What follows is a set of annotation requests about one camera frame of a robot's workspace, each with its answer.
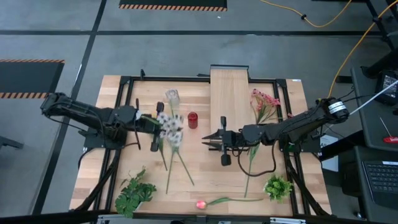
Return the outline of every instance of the green plant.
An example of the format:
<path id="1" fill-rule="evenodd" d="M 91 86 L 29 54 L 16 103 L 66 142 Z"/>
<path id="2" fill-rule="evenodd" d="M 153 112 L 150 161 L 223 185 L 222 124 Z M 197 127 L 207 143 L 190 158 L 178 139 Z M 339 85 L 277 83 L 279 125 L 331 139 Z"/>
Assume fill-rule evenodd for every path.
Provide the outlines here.
<path id="1" fill-rule="evenodd" d="M 292 191 L 292 186 L 293 184 L 285 181 L 283 177 L 273 175 L 264 186 L 264 191 L 268 194 L 270 200 L 282 202 L 283 198 Z"/>
<path id="2" fill-rule="evenodd" d="M 152 200 L 152 193 L 156 191 L 156 186 L 139 182 L 144 174 L 145 167 L 142 168 L 142 171 L 135 178 L 130 176 L 130 180 L 124 179 L 120 185 L 121 187 L 125 182 L 129 181 L 129 185 L 122 189 L 115 201 L 116 211 L 126 218 L 133 217 L 133 212 L 141 202 L 150 202 Z"/>

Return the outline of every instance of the gray floor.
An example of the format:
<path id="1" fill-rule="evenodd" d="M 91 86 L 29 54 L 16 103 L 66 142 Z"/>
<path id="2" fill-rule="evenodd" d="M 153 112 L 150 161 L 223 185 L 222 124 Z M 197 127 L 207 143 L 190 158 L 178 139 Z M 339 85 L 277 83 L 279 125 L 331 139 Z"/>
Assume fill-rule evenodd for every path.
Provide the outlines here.
<path id="1" fill-rule="evenodd" d="M 91 30 L 100 0 L 3 0 L 0 30 Z M 343 2 L 280 0 L 306 13 L 316 24 L 329 21 Z M 376 1 L 380 12 L 386 5 Z M 352 4 L 334 24 L 323 30 L 366 30 L 371 16 L 364 4 Z M 108 0 L 99 30 L 304 30 L 315 28 L 298 15 L 258 0 L 228 0 L 228 12 L 132 11 L 118 9 Z M 0 35 L 0 58 L 65 59 L 57 91 L 70 93 L 88 35 Z M 97 36 L 81 84 L 78 100 L 95 103 L 103 75 L 195 76 L 209 73 L 210 64 L 249 65 L 252 77 L 299 78 L 308 105 L 328 93 L 342 61 L 359 37 L 242 36 L 242 35 L 101 35 Z M 349 59 L 352 66 L 370 65 L 389 51 L 376 37 L 368 37 Z M 342 96 L 351 85 L 337 84 L 333 95 Z M 0 217 L 30 213 L 40 187 L 58 124 L 40 115 L 41 100 L 0 100 L 0 135 L 25 143 L 16 151 L 0 151 Z M 348 103 L 350 110 L 355 102 Z M 343 136 L 361 129 L 358 115 L 333 127 Z M 333 132 L 329 135 L 340 138 Z M 77 160 L 83 138 L 69 128 L 43 212 L 65 212 L 72 197 Z M 333 214 L 354 218 L 354 198 L 341 188 L 327 186 Z M 131 222 L 118 220 L 113 223 Z M 135 223 L 167 223 L 162 221 Z"/>

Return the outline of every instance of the hazard tape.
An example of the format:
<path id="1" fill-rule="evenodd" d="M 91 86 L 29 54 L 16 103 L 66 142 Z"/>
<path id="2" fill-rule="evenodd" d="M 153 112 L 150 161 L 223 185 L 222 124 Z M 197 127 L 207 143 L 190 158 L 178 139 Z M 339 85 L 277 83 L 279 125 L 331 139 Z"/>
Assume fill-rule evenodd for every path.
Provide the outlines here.
<path id="1" fill-rule="evenodd" d="M 65 63 L 65 60 L 52 60 L 52 59 L 0 59 L 0 62 L 58 62 L 58 63 Z"/>
<path id="2" fill-rule="evenodd" d="M 49 93 L 0 93 L 1 99 L 44 99 Z"/>
<path id="3" fill-rule="evenodd" d="M 143 5 L 143 4 L 122 4 L 120 9 L 153 9 L 153 10 L 178 10 L 178 11 L 213 11 L 225 12 L 226 7 L 209 7 L 209 6 L 160 6 L 160 5 Z"/>

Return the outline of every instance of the red cup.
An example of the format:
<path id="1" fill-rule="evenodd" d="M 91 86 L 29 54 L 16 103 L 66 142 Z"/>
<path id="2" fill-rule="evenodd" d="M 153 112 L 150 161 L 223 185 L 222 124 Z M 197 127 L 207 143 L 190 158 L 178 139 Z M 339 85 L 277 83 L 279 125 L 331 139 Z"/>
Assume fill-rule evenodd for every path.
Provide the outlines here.
<path id="1" fill-rule="evenodd" d="M 195 112 L 188 114 L 188 126 L 190 129 L 195 129 L 198 127 L 198 114 Z"/>

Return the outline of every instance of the wooden board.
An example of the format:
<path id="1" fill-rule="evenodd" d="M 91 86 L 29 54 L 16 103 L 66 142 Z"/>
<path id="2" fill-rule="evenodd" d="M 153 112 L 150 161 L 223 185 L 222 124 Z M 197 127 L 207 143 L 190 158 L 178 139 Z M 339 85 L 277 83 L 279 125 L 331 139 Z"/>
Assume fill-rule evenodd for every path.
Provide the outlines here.
<path id="1" fill-rule="evenodd" d="M 120 76 L 105 76 L 99 91 L 97 106 L 113 107 L 118 92 Z M 298 114 L 307 109 L 302 84 L 287 80 L 289 97 L 293 114 Z M 165 92 L 170 88 L 176 88 L 180 95 L 180 114 L 185 117 L 191 111 L 198 113 L 198 128 L 189 129 L 187 122 L 184 122 L 184 140 L 180 149 L 181 155 L 187 164 L 188 170 L 193 177 L 195 186 L 192 186 L 179 159 L 174 159 L 172 175 L 170 178 L 169 193 L 165 194 L 168 172 L 165 171 L 162 158 L 159 152 L 150 152 L 149 146 L 151 137 L 147 134 L 139 134 L 142 150 L 136 146 L 125 148 L 119 163 L 118 176 L 116 179 L 113 200 L 120 193 L 120 185 L 123 179 L 128 178 L 128 173 L 135 175 L 142 166 L 147 167 L 146 182 L 157 186 L 158 191 L 154 194 L 151 202 L 144 203 L 140 213 L 164 213 L 164 214 L 213 214 L 213 215 L 292 215 L 290 199 L 282 203 L 270 202 L 267 195 L 262 191 L 266 180 L 270 175 L 263 175 L 249 179 L 248 198 L 261 198 L 260 202 L 228 202 L 212 206 L 207 210 L 198 210 L 195 207 L 197 200 L 211 201 L 218 197 L 243 198 L 247 177 L 241 172 L 235 157 L 232 157 L 232 165 L 223 167 L 220 163 L 220 153 L 210 152 L 206 145 L 201 144 L 201 138 L 211 133 L 210 131 L 210 84 L 197 82 L 134 82 L 131 104 L 136 98 L 140 99 L 140 109 L 145 113 L 155 111 L 158 101 L 165 103 L 165 110 L 168 113 L 169 106 L 165 99 Z M 250 83 L 248 85 L 248 96 L 253 88 L 264 93 L 273 94 L 271 84 Z M 133 134 L 130 134 L 127 143 L 135 141 Z M 93 190 L 100 175 L 104 150 L 97 149 L 86 155 L 81 162 L 81 167 L 76 180 L 70 208 L 79 206 L 84 198 Z M 165 147 L 165 159 L 167 166 L 170 162 L 170 149 Z M 328 196 L 325 183 L 322 177 L 322 169 L 319 162 L 312 156 L 302 154 L 302 164 L 305 180 L 308 189 L 321 206 L 330 212 Z M 276 174 L 285 176 L 285 165 L 283 155 L 275 150 L 277 161 Z M 248 157 L 242 157 L 244 167 L 248 167 Z M 252 165 L 253 172 L 260 172 L 272 169 L 271 147 L 261 146 Z M 104 208 L 104 198 L 108 186 L 104 187 L 101 208 Z M 298 202 L 301 203 L 300 193 L 297 191 Z"/>
<path id="2" fill-rule="evenodd" d="M 221 128 L 221 116 L 226 117 L 227 129 L 233 131 L 254 121 L 247 70 L 211 69 L 210 93 L 212 133 Z"/>

